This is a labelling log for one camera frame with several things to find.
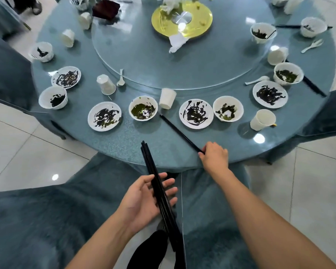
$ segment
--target metal center of lazy susan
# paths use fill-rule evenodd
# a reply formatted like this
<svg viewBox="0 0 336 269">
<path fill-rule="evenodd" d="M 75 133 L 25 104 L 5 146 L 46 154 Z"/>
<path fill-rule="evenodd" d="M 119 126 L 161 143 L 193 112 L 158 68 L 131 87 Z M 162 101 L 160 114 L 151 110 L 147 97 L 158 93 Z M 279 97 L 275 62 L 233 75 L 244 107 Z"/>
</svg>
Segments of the metal center of lazy susan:
<svg viewBox="0 0 336 269">
<path fill-rule="evenodd" d="M 181 14 L 174 12 L 172 15 L 172 22 L 175 24 L 188 24 L 192 21 L 192 13 L 183 11 Z"/>
</svg>

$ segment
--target round dining table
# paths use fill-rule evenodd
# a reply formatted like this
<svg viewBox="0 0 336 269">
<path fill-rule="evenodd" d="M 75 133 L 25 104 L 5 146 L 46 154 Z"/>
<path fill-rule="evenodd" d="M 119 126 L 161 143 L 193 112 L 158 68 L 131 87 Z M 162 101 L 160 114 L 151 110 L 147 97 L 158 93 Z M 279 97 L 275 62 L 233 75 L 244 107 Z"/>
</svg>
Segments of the round dining table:
<svg viewBox="0 0 336 269">
<path fill-rule="evenodd" d="M 95 18 L 89 30 L 79 24 L 80 13 L 69 0 L 61 0 L 42 27 L 37 41 L 52 44 L 54 58 L 50 62 L 32 64 L 32 75 L 40 94 L 51 86 L 51 77 L 64 66 L 75 66 L 82 77 L 67 90 L 68 104 L 50 110 L 53 121 L 67 133 L 91 148 L 108 156 L 144 165 L 141 142 L 150 148 L 157 167 L 183 170 L 201 167 L 197 152 L 192 149 L 159 115 L 139 122 L 130 117 L 130 102 L 141 95 L 159 101 L 161 89 L 176 90 L 177 97 L 169 110 L 159 109 L 183 134 L 198 147 L 217 142 L 229 151 L 229 162 L 255 157 L 276 147 L 296 134 L 323 107 L 327 97 L 315 93 L 305 82 L 286 88 L 288 101 L 272 109 L 276 127 L 257 132 L 249 122 L 259 109 L 253 97 L 254 85 L 244 85 L 261 76 L 273 77 L 274 67 L 267 62 L 272 49 L 287 47 L 288 60 L 300 66 L 305 76 L 327 95 L 336 67 L 336 48 L 331 30 L 318 35 L 322 46 L 305 54 L 301 50 L 314 39 L 300 35 L 299 29 L 277 28 L 276 37 L 267 44 L 252 40 L 251 25 L 267 22 L 275 25 L 299 25 L 305 17 L 321 17 L 311 0 L 305 0 L 286 15 L 271 0 L 199 0 L 212 14 L 208 31 L 191 38 L 175 53 L 169 53 L 169 39 L 158 33 L 151 23 L 152 13 L 161 5 L 157 0 L 114 0 L 121 7 L 117 20 Z M 75 33 L 72 48 L 61 42 L 61 33 Z M 108 75 L 116 83 L 120 69 L 126 84 L 117 87 L 109 97 L 103 95 L 97 76 Z M 202 99 L 213 105 L 215 99 L 229 95 L 240 100 L 244 114 L 236 122 L 221 122 L 214 117 L 204 129 L 186 127 L 179 118 L 180 106 L 189 99 Z M 112 130 L 98 132 L 90 128 L 87 116 L 92 107 L 113 101 L 122 110 L 119 124 Z"/>
</svg>

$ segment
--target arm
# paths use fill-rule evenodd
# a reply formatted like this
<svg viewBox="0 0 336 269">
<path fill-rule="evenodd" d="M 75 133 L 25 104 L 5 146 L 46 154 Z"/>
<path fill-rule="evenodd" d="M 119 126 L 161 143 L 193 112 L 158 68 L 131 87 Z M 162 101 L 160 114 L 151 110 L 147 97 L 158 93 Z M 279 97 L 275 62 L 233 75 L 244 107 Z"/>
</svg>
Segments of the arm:
<svg viewBox="0 0 336 269">
<path fill-rule="evenodd" d="M 259 268 L 336 269 L 307 237 L 247 189 L 228 169 L 228 151 L 208 142 L 204 168 L 223 190 L 237 225 Z"/>
<path fill-rule="evenodd" d="M 159 174 L 160 178 L 167 173 Z M 84 244 L 66 269 L 112 269 L 129 240 L 159 214 L 151 188 L 154 175 L 141 176 L 128 189 L 117 211 Z M 173 178 L 162 184 L 173 185 Z M 176 194 L 177 187 L 166 191 L 169 197 Z M 177 198 L 170 200 L 173 206 Z"/>
</svg>

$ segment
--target forearm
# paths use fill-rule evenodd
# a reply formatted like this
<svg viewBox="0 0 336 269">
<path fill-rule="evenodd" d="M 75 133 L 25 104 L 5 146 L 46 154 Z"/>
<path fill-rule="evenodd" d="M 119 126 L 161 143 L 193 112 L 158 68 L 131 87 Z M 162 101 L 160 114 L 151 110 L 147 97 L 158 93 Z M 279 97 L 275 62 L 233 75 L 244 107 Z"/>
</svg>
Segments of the forearm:
<svg viewBox="0 0 336 269">
<path fill-rule="evenodd" d="M 232 209 L 257 265 L 270 268 L 336 268 L 307 237 L 247 189 L 229 170 L 213 175 Z"/>
<path fill-rule="evenodd" d="M 85 243 L 66 269 L 111 269 L 133 234 L 114 213 Z"/>
</svg>

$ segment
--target bundle of chopsticks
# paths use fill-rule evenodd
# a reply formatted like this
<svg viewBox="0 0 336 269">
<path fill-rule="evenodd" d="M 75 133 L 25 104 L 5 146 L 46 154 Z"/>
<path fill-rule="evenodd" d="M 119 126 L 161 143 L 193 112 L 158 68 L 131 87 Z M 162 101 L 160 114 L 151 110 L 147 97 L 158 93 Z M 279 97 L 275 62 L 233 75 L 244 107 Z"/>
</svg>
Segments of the bundle of chopsticks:
<svg viewBox="0 0 336 269">
<path fill-rule="evenodd" d="M 159 209 L 161 211 L 161 215 L 163 217 L 163 221 L 166 224 L 168 230 L 170 244 L 172 245 L 172 249 L 175 252 L 175 268 L 186 268 L 183 236 L 178 228 L 177 222 L 175 221 L 172 208 L 170 207 L 169 200 L 163 188 L 161 179 L 159 178 L 158 171 L 154 164 L 148 145 L 144 141 L 141 144 L 141 151 L 144 162 L 147 166 L 147 170 L 150 175 L 154 175 L 154 179 L 152 180 L 152 187 Z"/>
</svg>

